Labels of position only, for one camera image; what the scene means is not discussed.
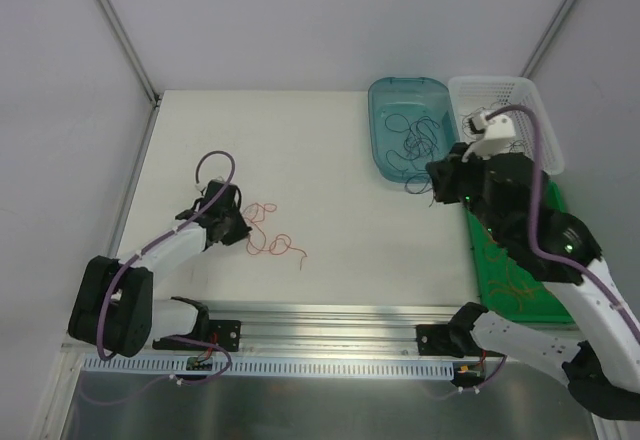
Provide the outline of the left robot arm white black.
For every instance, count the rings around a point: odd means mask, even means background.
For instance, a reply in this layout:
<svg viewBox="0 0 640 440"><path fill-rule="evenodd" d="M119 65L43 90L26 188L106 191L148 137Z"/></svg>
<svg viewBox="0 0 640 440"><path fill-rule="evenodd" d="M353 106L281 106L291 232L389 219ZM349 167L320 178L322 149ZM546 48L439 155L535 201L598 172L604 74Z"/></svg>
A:
<svg viewBox="0 0 640 440"><path fill-rule="evenodd" d="M95 346L102 359L131 358L147 345L175 347L176 339L189 349L203 347L211 339L208 307L184 296L156 299L154 287L211 246L246 239L251 228L241 203L238 186L212 180L161 238L121 258L92 258L71 311L68 335Z"/></svg>

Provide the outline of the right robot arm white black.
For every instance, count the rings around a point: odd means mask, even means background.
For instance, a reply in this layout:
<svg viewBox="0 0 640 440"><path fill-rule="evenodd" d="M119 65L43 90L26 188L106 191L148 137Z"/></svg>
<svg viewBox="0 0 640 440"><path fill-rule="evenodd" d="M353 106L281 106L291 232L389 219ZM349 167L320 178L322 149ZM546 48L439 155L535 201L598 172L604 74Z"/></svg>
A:
<svg viewBox="0 0 640 440"><path fill-rule="evenodd" d="M564 306L584 338L563 339L468 302L449 320L439 349L478 350L525 363L565 386L590 413L639 418L639 322L624 305L602 249L577 217L547 204L546 173L522 153L465 158L468 146L426 166L434 198L461 204L519 267Z"/></svg>

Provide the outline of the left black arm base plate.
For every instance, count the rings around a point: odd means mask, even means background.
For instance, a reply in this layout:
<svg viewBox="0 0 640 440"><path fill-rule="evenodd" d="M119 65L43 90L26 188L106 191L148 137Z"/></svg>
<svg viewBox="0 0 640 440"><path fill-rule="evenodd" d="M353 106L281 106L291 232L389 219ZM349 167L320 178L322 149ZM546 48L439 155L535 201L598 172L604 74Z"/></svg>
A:
<svg viewBox="0 0 640 440"><path fill-rule="evenodd" d="M237 352L241 339L242 322L240 320L210 320L204 334L189 334L187 338L213 343L228 352ZM162 338L152 342L154 350L196 351L205 350L204 346L188 344Z"/></svg>

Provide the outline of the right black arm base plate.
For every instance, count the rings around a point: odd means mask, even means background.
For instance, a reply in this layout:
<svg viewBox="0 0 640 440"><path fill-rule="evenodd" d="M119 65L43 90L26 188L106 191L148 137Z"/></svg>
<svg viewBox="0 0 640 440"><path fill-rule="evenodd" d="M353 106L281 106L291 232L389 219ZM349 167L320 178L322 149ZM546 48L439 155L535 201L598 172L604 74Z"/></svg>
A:
<svg viewBox="0 0 640 440"><path fill-rule="evenodd" d="M464 330L448 324L421 324L415 327L420 356L481 356L482 349Z"/></svg>

